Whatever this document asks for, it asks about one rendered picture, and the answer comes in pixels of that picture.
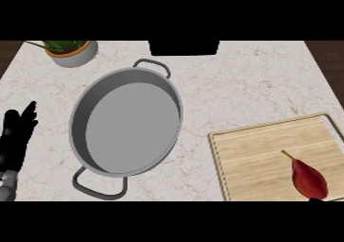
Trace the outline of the grey two-handled pot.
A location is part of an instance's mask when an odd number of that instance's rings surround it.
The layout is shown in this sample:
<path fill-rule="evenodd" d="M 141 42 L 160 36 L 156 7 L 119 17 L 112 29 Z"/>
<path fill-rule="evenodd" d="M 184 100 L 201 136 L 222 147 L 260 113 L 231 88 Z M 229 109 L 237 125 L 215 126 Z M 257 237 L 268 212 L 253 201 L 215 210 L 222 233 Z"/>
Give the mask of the grey two-handled pot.
<path fill-rule="evenodd" d="M 182 121 L 169 72 L 135 64 L 109 73 L 82 94 L 70 117 L 81 170 L 122 179 L 147 173 L 173 151 Z"/>

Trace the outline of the black box appliance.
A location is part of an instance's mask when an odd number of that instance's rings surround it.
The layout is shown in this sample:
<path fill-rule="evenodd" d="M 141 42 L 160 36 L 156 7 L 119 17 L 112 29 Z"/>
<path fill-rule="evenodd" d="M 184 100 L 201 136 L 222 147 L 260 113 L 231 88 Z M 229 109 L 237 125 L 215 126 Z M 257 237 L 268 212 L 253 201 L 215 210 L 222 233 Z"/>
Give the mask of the black box appliance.
<path fill-rule="evenodd" d="M 153 56 L 206 56 L 216 55 L 219 41 L 150 41 Z"/>

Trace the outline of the wooden tray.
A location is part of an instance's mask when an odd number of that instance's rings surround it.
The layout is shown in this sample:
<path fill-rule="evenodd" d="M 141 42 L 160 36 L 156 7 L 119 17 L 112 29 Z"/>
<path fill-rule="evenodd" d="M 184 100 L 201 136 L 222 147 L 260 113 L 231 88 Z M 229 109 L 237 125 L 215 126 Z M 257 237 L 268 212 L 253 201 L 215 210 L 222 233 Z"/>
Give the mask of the wooden tray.
<path fill-rule="evenodd" d="M 325 176 L 327 200 L 344 200 L 344 131 L 330 113 L 215 131 L 209 142 L 227 200 L 305 200 L 293 182 L 294 158 Z"/>

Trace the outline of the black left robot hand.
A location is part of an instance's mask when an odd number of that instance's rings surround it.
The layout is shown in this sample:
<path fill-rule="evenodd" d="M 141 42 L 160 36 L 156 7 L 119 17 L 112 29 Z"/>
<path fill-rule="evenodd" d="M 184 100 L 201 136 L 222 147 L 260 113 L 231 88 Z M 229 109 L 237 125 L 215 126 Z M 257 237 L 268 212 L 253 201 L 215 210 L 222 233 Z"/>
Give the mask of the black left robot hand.
<path fill-rule="evenodd" d="M 23 167 L 28 146 L 39 123 L 36 107 L 38 102 L 34 101 L 23 112 L 6 112 L 0 134 L 0 180 L 7 171 L 19 172 Z"/>

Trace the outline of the potted green plant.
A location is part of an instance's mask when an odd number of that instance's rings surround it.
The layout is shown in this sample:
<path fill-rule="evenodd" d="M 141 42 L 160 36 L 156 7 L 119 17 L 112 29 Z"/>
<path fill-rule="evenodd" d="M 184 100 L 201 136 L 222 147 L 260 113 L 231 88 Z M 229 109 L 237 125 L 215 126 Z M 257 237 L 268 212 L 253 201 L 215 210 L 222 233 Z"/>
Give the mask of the potted green plant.
<path fill-rule="evenodd" d="M 42 44 L 28 41 L 45 50 L 56 63 L 75 68 L 85 65 L 98 53 L 98 41 L 44 41 Z"/>

